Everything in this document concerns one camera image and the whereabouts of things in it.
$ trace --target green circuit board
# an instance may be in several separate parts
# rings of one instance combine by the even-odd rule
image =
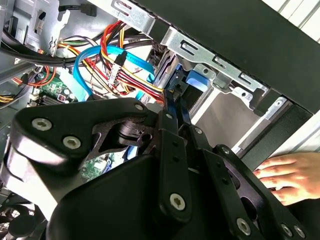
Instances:
[[[88,181],[99,177],[108,164],[108,154],[98,156],[94,159],[87,160],[81,169],[81,177]]]
[[[58,79],[54,78],[52,82],[48,85],[40,87],[40,93],[45,93],[55,99],[58,99],[59,94],[63,94],[64,90],[68,89],[64,83]]]

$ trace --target finger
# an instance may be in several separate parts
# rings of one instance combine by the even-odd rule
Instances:
[[[298,183],[295,182],[293,174],[263,177],[260,181],[268,189],[299,186]]]
[[[303,199],[299,196],[299,190],[295,187],[285,187],[272,194],[285,206],[295,204]]]
[[[260,166],[257,167],[257,169],[261,170],[272,166],[293,164],[296,161],[297,160],[292,155],[277,156],[265,160]]]
[[[294,163],[287,164],[287,165],[276,165],[276,166],[269,166],[261,170],[254,171],[254,175],[258,178],[266,178],[272,176],[280,176],[286,174],[293,174],[297,171],[297,167]]]

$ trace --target human hand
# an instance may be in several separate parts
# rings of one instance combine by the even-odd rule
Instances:
[[[320,198],[320,153],[294,153],[264,161],[254,175],[285,206]]]

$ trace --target red wire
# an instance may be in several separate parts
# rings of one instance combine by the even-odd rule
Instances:
[[[127,75],[125,75],[125,74],[122,73],[122,72],[120,72],[120,76],[121,76],[122,78],[124,78],[125,80],[127,80],[128,82],[133,82],[133,84],[140,86],[143,90],[152,93],[154,96],[157,96],[157,97],[160,96],[160,93],[157,93],[157,92],[152,91],[151,89],[145,87],[142,83],[140,83],[139,81],[135,80],[134,78],[132,78],[132,77],[129,78]]]
[[[139,90],[141,90],[141,91],[144,91],[145,93],[147,93],[147,94],[149,94],[150,96],[152,96],[154,99],[156,99],[157,101],[162,101],[160,98],[159,98],[159,96],[156,96],[153,92],[151,92],[150,90],[148,90],[148,89],[146,89],[146,88],[144,88],[144,87],[140,87],[140,86],[136,86],[136,85],[134,85],[133,83],[129,83],[129,82],[126,82],[126,81],[124,81],[123,79],[120,79],[120,78],[118,78],[117,79],[119,82],[122,82],[122,83],[124,83],[124,84],[127,84],[128,86],[130,86],[130,87],[132,87],[132,88],[135,88],[135,89],[139,89]]]
[[[53,68],[53,74],[51,76],[51,79],[48,81],[46,81],[46,80],[49,78],[49,75],[50,75],[49,67],[45,66],[45,70],[46,70],[46,76],[43,80],[41,80],[38,83],[28,83],[27,85],[32,86],[32,87],[42,87],[42,86],[48,85],[55,78],[57,70],[56,70],[56,68]],[[18,84],[22,83],[22,81],[16,77],[13,80]]]
[[[100,44],[101,44],[101,49],[102,49],[102,51],[103,51],[106,55],[108,55],[107,43],[106,43],[107,35],[108,35],[108,34],[111,34],[112,31],[116,28],[116,26],[118,26],[118,25],[121,24],[121,23],[122,23],[122,21],[119,20],[119,21],[117,21],[115,24],[111,24],[111,25],[107,26],[106,29],[104,30],[104,33],[103,33],[103,36],[102,36],[102,38],[101,38]]]
[[[147,87],[145,87],[142,83],[136,81],[135,79],[133,80],[133,83],[130,82],[131,80],[128,80],[128,77],[127,76],[124,76],[125,80],[128,81],[130,84],[133,85],[133,88],[134,86],[137,86],[136,88],[139,88],[140,90],[152,95],[152,96],[155,96],[156,98],[159,98],[160,95],[158,95],[157,93],[153,92],[152,90],[148,89]]]

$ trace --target silver metal frame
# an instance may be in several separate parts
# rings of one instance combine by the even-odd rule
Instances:
[[[138,31],[142,31],[147,36],[149,36],[155,23],[154,16],[129,0],[89,0],[89,2]],[[172,26],[168,29],[161,44],[192,63],[202,63],[213,67],[251,92],[262,89],[266,93],[269,90],[268,87],[246,75],[240,69],[210,52]]]
[[[22,0],[32,6],[31,20],[26,35],[25,43],[36,49],[44,50],[52,56],[56,53],[58,40],[62,28],[68,23],[70,11],[67,10],[61,21],[58,20],[59,5],[58,0]],[[43,21],[39,20],[39,13],[46,13]],[[35,33],[35,29],[41,28],[41,34]]]
[[[285,97],[279,97],[257,122],[245,133],[245,135],[232,147],[232,151],[235,154],[239,154],[244,150],[253,139],[255,139],[271,122],[273,116],[279,112],[279,110],[288,102]]]

